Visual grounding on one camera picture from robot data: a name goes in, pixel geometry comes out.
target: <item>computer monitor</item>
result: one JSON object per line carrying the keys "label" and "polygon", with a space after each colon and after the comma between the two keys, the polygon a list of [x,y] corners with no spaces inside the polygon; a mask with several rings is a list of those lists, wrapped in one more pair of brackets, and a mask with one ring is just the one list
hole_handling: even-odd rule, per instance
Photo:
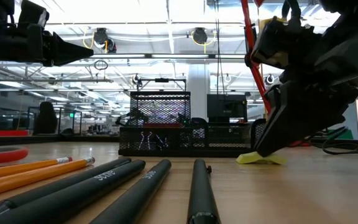
{"label": "computer monitor", "polygon": [[207,95],[207,117],[217,121],[242,118],[247,121],[247,98],[245,95]]}

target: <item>wooden table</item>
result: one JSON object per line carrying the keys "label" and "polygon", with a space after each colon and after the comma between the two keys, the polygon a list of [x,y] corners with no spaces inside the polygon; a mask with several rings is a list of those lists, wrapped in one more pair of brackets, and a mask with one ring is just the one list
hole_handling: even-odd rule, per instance
{"label": "wooden table", "polygon": [[[95,165],[99,165],[118,158],[118,144],[115,143],[57,142],[28,147],[30,154],[22,162],[94,156]],[[205,159],[213,168],[211,183],[223,224],[358,224],[358,155],[331,156],[313,147],[282,149],[278,153],[288,159],[286,165],[238,165],[234,159]],[[144,173],[161,160],[158,157],[133,159],[147,162]],[[186,222],[194,158],[170,160],[170,174],[140,223]],[[72,174],[0,194],[0,200]],[[68,223],[89,223],[140,176],[92,204]]]}

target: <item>yellow sponge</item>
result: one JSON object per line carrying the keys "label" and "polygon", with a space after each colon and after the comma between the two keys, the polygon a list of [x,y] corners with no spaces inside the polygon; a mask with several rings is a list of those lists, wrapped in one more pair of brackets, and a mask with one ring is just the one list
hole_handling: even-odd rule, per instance
{"label": "yellow sponge", "polygon": [[275,163],[275,164],[283,165],[287,162],[287,160],[276,154],[272,154],[268,157],[263,158],[261,155],[258,154],[258,152],[250,152],[246,154],[241,154],[236,159],[236,162],[238,164]]}

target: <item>red pipe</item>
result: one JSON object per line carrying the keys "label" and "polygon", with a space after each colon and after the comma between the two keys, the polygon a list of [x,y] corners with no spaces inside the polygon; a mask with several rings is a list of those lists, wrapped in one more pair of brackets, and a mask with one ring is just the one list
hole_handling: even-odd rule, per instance
{"label": "red pipe", "polygon": [[[255,4],[258,7],[263,3],[263,1],[264,0],[254,0]],[[252,49],[254,49],[255,42],[254,42],[254,35],[252,32],[251,18],[249,16],[248,0],[241,0],[241,5],[242,5],[242,11],[244,13],[244,22],[246,24],[247,42],[248,42],[249,49],[252,51]],[[266,88],[264,85],[263,78],[260,75],[260,72],[259,72],[257,66],[258,66],[257,63],[251,63],[250,69],[251,69],[252,76],[254,77],[254,80],[256,82],[256,86],[259,90],[259,93],[262,96],[262,99],[264,101],[267,113],[269,114],[271,107],[270,107],[269,101],[265,97]]]}

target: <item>black chair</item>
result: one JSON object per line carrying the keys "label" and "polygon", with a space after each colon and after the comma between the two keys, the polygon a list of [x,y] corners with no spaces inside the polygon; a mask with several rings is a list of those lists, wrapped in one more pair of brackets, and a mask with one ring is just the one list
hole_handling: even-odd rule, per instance
{"label": "black chair", "polygon": [[34,124],[32,135],[55,134],[57,129],[57,118],[51,102],[40,104],[40,113]]}

